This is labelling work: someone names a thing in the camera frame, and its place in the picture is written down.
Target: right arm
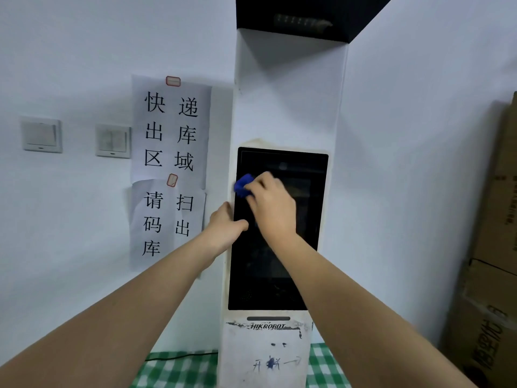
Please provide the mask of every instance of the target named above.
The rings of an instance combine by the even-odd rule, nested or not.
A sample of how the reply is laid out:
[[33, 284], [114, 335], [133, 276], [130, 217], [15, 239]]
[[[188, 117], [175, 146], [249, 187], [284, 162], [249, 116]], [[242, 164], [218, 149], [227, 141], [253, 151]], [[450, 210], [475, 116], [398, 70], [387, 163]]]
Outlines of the right arm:
[[280, 180], [267, 172], [246, 188], [264, 239], [352, 387], [475, 388], [408, 322], [296, 234], [296, 204]]

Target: black cable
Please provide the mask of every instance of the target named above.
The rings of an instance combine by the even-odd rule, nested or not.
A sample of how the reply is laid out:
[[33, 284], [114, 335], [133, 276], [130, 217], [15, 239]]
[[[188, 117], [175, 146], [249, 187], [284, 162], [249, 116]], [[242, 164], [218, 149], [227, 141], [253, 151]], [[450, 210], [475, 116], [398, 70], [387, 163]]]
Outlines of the black cable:
[[218, 354], [219, 352], [217, 351], [214, 351], [214, 352], [211, 352], [211, 353], [191, 353], [191, 354], [183, 354], [183, 355], [177, 355], [177, 356], [174, 356], [174, 357], [171, 357], [171, 358], [150, 358], [150, 359], [146, 359], [145, 362], [149, 362], [149, 361], [170, 361], [172, 359], [180, 359], [180, 358], [185, 358], [186, 356], [201, 356], [201, 355], [214, 355], [214, 354]]

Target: forearm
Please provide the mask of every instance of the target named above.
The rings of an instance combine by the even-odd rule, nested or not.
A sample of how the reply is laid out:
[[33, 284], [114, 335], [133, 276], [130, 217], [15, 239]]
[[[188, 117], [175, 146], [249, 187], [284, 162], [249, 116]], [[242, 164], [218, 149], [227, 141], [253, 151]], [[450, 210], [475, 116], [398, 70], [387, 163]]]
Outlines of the forearm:
[[300, 237], [272, 247], [354, 388], [473, 387], [410, 324]]
[[199, 237], [0, 367], [0, 386], [129, 386], [214, 253]]

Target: white light switch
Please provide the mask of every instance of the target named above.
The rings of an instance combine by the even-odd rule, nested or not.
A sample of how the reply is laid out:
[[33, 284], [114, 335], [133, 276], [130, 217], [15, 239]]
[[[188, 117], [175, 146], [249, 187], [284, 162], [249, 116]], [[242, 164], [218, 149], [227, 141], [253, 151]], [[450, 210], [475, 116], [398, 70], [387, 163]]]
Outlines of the white light switch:
[[131, 128], [98, 124], [95, 130], [97, 156], [114, 158], [131, 157]]
[[23, 149], [61, 153], [61, 122], [59, 120], [20, 117]]

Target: hand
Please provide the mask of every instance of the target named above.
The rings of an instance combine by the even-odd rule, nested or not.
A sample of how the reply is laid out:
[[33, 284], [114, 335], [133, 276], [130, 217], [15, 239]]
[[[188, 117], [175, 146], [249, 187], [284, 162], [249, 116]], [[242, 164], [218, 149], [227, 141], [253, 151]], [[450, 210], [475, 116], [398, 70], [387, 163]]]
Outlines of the hand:
[[296, 202], [278, 178], [265, 172], [244, 188], [253, 193], [246, 200], [270, 247], [296, 235]]
[[232, 208], [229, 202], [223, 202], [217, 211], [210, 215], [210, 222], [203, 231], [205, 242], [214, 248], [214, 259], [228, 249], [238, 236], [248, 229], [248, 221], [245, 219], [233, 221]]

